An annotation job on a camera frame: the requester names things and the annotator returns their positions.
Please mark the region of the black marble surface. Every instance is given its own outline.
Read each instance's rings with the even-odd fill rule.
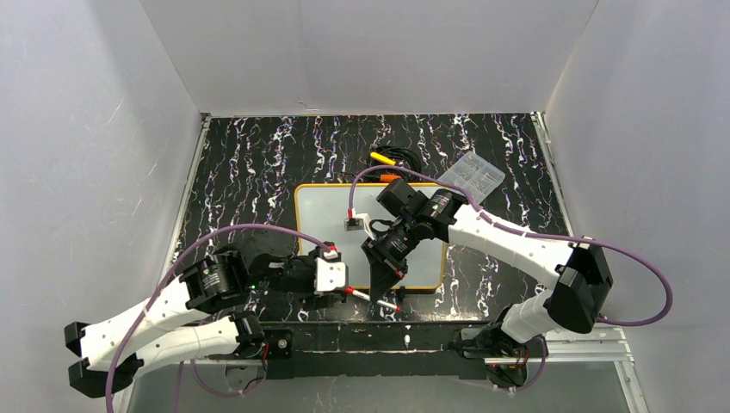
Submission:
[[[424,160],[428,176],[441,175],[463,153],[475,151],[506,174],[502,186],[483,203],[489,212],[529,225],[533,231],[566,233],[529,114],[229,118],[211,122],[178,252],[199,236],[231,224],[255,222],[296,229],[296,187],[349,182],[351,176],[343,172],[364,168],[371,144],[414,150]],[[282,255],[296,249],[290,237],[236,233],[210,243],[195,259],[216,245],[239,239],[253,240],[252,245]],[[264,322],[487,320],[539,288],[502,262],[450,245],[443,284],[434,294],[407,296],[399,313],[352,298],[331,309],[307,312],[290,294],[275,292],[253,293],[247,307]],[[387,299],[393,302],[394,293]]]

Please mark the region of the yellow object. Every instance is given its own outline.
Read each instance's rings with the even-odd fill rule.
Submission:
[[[395,165],[395,161],[393,161],[389,157],[384,157],[378,152],[370,152],[370,157],[373,158],[375,161],[378,161],[380,163],[384,163],[386,165],[393,166]]]

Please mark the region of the white wall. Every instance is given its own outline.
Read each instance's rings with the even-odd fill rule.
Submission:
[[[198,108],[233,115],[542,110],[596,1],[142,3]]]
[[[136,1],[0,5],[2,411],[98,412],[63,327],[149,295],[200,115]]]
[[[728,2],[601,1],[547,107],[577,231],[640,251],[674,287],[665,321],[627,329],[655,412],[730,410],[729,39]],[[650,273],[611,265],[609,316],[660,308]]]

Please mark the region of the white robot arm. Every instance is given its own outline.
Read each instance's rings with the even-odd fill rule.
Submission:
[[[362,249],[370,263],[371,297],[379,297],[407,273],[405,257],[424,239],[465,245],[522,270],[545,290],[504,309],[483,329],[464,329],[451,348],[467,358],[519,354],[526,343],[558,328],[590,332],[613,285],[600,247],[519,237],[485,222],[462,195],[438,189],[430,198],[404,180],[389,184],[378,202],[396,219]],[[489,215],[521,233],[523,228]],[[520,385],[514,379],[504,386]]]
[[[242,255],[236,248],[224,248],[206,256],[163,288],[149,308],[146,299],[100,323],[67,325],[66,347],[80,358],[68,370],[71,387],[90,398],[104,396],[114,354],[141,312],[145,318],[119,358],[114,392],[129,386],[135,377],[168,364],[211,354],[240,354],[262,345],[264,331],[250,311],[237,311],[210,324],[185,326],[246,304],[252,285],[304,293],[307,304],[315,306],[329,306],[345,295],[347,266],[335,249],[317,248],[293,258],[262,254],[251,265],[246,265]]]

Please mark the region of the metal frame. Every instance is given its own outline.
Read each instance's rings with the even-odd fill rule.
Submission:
[[[630,413],[648,413],[649,409],[646,406],[646,400],[644,400],[644,393],[639,387],[639,380],[636,379],[634,363],[617,361],[614,365],[616,365],[618,379],[621,381],[623,395],[626,397],[628,411]]]
[[[537,131],[537,142],[540,144],[542,155],[545,157],[547,164],[547,174],[550,175],[550,180],[555,188],[555,194],[558,198],[558,205],[560,206],[560,212],[563,214],[563,219],[566,221],[566,228],[568,234],[574,235],[572,232],[572,226],[570,219],[568,219],[568,213],[566,210],[566,203],[563,198],[563,188],[560,186],[560,180],[558,179],[558,173],[555,171],[555,161],[553,160],[553,148],[551,146],[552,141],[548,135],[548,128],[545,126],[545,113],[544,112],[533,112],[530,114],[532,123],[535,125]]]
[[[188,170],[188,178],[185,181],[185,188],[182,190],[182,198],[180,199],[180,205],[177,207],[177,217],[175,218],[175,226],[173,227],[172,237],[170,238],[170,246],[167,249],[167,255],[164,258],[164,264],[160,271],[158,282],[160,282],[172,262],[172,256],[175,254],[175,246],[177,244],[177,238],[179,237],[180,230],[183,228],[183,217],[185,216],[185,209],[188,206],[190,200],[190,192],[195,182],[195,174],[198,171],[198,166],[201,163],[201,154],[203,152],[203,146],[207,138],[207,131],[210,129],[210,120],[212,119],[211,114],[201,114],[201,132],[198,135],[198,141],[195,143],[195,153],[193,159],[190,161],[190,169]],[[132,393],[134,391],[134,382],[126,389],[118,392],[114,397],[114,411],[119,413],[127,413],[129,410],[129,404],[132,400]]]

